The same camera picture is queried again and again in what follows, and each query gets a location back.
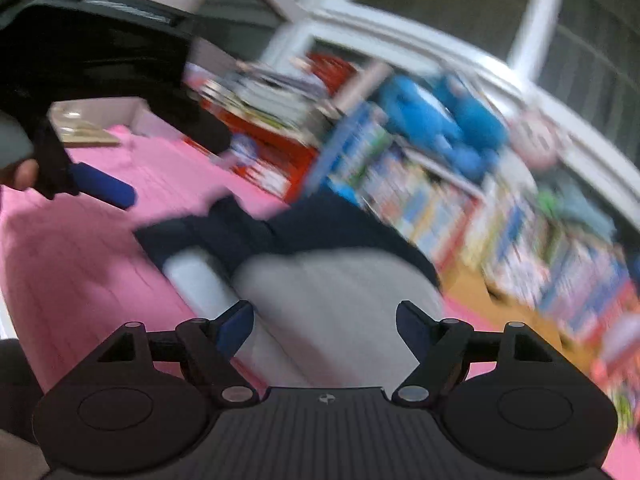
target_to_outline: teal plush toy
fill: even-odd
[[[507,140],[502,121],[453,73],[442,76],[433,93],[396,76],[380,91],[380,105],[389,117],[390,132],[441,156],[472,182],[481,182],[493,169],[497,150]]]

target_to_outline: handheld black robotic device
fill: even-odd
[[[43,195],[78,193],[47,119],[59,100],[135,95],[175,123],[171,110],[193,105],[180,88],[191,19],[145,0],[27,4],[0,30],[0,166],[34,157]],[[259,396],[229,362],[254,326],[247,302],[172,332],[127,323],[34,411],[48,478],[608,478],[612,403],[526,325],[475,332],[408,302],[396,325],[419,364],[389,398],[380,388]],[[470,363],[494,361],[464,380]],[[154,362],[179,362],[185,379]]]

